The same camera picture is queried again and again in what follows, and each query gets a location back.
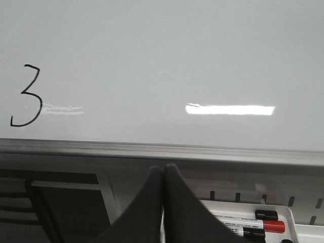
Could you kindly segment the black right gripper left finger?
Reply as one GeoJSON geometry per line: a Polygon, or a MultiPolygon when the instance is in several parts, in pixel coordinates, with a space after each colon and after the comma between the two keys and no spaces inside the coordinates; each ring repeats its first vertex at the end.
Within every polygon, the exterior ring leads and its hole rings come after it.
{"type": "Polygon", "coordinates": [[[91,242],[160,242],[163,214],[163,172],[152,167],[125,211],[91,242]]]}

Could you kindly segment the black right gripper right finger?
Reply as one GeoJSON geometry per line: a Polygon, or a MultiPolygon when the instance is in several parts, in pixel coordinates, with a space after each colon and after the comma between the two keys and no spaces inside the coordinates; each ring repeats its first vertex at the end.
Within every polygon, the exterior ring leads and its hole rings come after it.
{"type": "Polygon", "coordinates": [[[247,242],[216,219],[168,164],[163,185],[166,242],[247,242]]]}

